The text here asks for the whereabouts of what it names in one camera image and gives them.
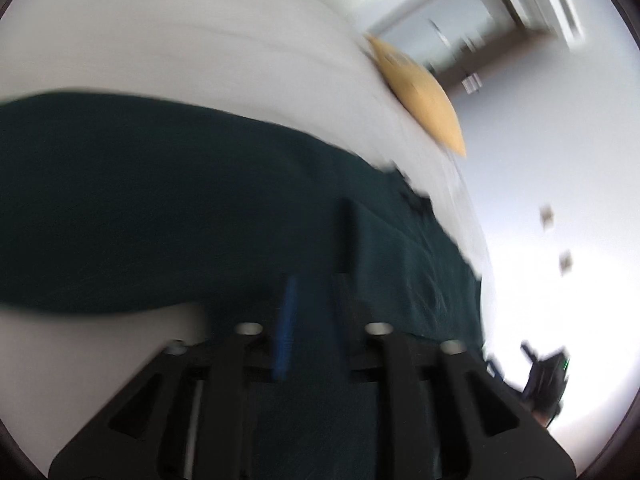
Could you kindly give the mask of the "dark green knit sweater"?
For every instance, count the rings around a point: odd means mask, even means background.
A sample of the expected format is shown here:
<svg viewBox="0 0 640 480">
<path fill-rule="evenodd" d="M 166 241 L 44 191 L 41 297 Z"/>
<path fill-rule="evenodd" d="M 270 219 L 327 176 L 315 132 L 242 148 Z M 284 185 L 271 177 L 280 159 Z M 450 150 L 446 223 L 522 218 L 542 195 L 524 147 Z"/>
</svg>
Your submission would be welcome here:
<svg viewBox="0 0 640 480">
<path fill-rule="evenodd" d="M 210 332 L 277 323 L 290 369 L 260 388 L 258 479 L 370 479 L 375 388 L 347 379 L 334 276 L 357 324 L 483 343 L 480 282 L 431 196 L 397 170 L 219 110 L 56 92 L 1 107 L 1 299 L 56 314 L 207 309 Z"/>
</svg>

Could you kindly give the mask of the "yellow throw pillow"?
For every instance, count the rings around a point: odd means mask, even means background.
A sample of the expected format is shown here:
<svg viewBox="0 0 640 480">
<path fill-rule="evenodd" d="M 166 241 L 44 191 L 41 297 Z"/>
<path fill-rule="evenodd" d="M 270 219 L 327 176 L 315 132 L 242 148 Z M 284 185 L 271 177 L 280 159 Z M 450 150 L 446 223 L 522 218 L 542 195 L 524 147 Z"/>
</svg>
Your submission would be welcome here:
<svg viewBox="0 0 640 480">
<path fill-rule="evenodd" d="M 465 157 L 457 113 L 435 77 L 390 44 L 373 36 L 366 39 L 378 71 L 400 104 L 436 142 Z"/>
</svg>

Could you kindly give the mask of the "wooden door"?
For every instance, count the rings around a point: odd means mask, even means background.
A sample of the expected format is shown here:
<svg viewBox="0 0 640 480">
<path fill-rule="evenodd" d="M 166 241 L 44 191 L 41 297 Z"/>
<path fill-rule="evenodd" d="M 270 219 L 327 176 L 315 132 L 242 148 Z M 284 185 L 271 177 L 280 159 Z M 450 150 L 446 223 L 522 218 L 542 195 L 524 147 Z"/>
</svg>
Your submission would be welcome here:
<svg viewBox="0 0 640 480">
<path fill-rule="evenodd" d="M 447 92 L 472 94 L 485 80 L 555 37 L 552 27 L 534 4 L 524 0 L 480 0 L 486 13 L 458 39 L 449 42 L 451 58 L 435 67 L 434 76 Z"/>
</svg>

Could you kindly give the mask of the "white bed sheet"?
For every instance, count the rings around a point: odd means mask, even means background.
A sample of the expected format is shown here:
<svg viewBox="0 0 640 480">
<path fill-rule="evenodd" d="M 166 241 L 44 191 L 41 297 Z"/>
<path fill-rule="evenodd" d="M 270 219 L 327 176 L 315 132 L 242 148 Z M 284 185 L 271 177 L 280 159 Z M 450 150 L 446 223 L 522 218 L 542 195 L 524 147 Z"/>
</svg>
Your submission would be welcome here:
<svg viewBox="0 0 640 480">
<path fill-rule="evenodd" d="M 56 92 L 182 103 L 296 130 L 397 170 L 480 282 L 480 227 L 451 156 L 406 111 L 371 47 L 317 0 L 13 0 L 1 107 Z M 165 341 L 215 339 L 197 302 L 56 314 L 1 299 L 1 415 L 90 418 Z"/>
</svg>

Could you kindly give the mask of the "lower wall socket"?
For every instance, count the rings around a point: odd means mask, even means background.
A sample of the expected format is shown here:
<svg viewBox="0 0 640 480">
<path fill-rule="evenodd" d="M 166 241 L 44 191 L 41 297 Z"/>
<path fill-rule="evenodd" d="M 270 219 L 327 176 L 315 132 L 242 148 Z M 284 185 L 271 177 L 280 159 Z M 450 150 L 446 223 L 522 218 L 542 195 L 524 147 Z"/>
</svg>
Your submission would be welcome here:
<svg viewBox="0 0 640 480">
<path fill-rule="evenodd" d="M 567 274 L 573 269 L 574 261 L 570 252 L 563 252 L 559 256 L 559 268 L 562 275 Z"/>
</svg>

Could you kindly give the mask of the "wall socket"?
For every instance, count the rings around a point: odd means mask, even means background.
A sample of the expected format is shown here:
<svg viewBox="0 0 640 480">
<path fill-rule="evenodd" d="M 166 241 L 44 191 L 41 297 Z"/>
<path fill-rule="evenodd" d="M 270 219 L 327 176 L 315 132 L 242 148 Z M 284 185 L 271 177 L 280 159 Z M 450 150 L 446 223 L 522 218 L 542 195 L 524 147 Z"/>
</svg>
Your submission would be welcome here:
<svg viewBox="0 0 640 480">
<path fill-rule="evenodd" d="M 554 211 L 550 205 L 544 205 L 539 209 L 540 224 L 544 230 L 549 229 L 554 223 Z"/>
<path fill-rule="evenodd" d="M 559 256 L 559 268 L 562 275 L 567 274 L 573 269 L 574 261 L 570 252 L 563 252 Z"/>
</svg>

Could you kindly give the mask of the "upper wall socket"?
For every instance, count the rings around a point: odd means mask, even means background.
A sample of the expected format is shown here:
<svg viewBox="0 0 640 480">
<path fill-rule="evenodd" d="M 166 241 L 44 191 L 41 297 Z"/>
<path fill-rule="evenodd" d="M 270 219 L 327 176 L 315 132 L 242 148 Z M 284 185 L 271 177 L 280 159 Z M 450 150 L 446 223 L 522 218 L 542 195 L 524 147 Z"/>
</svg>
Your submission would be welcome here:
<svg viewBox="0 0 640 480">
<path fill-rule="evenodd" d="M 540 224 L 544 230 L 549 229 L 554 223 L 554 211 L 550 205 L 544 205 L 539 209 Z"/>
</svg>

